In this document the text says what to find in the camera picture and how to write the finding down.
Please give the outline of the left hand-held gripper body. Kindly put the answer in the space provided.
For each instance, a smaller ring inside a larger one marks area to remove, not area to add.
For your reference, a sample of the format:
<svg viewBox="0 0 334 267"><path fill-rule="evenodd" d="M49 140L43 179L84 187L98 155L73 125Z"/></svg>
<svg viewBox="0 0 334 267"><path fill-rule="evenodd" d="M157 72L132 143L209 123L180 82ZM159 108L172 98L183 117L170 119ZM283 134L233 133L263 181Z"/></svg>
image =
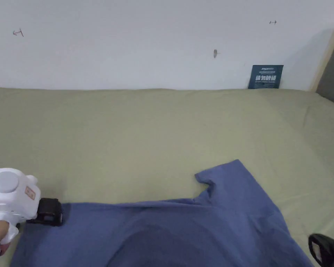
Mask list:
<svg viewBox="0 0 334 267"><path fill-rule="evenodd" d="M10 244L24 223L61 226L63 209L58 199L44 198L37 178L13 168L0 169L0 221L8 222L8 232L0 241Z"/></svg>

